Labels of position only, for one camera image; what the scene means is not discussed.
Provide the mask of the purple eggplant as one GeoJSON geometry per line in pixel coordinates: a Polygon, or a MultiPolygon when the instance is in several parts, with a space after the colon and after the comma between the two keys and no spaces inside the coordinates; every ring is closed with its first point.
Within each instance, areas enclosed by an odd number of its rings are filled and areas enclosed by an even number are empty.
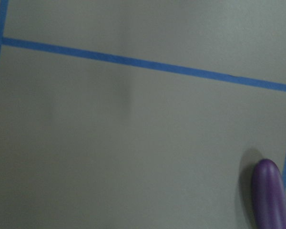
{"type": "Polygon", "coordinates": [[[251,178],[252,206],[259,229],[286,229],[286,194],[277,165],[260,160],[251,178]]]}

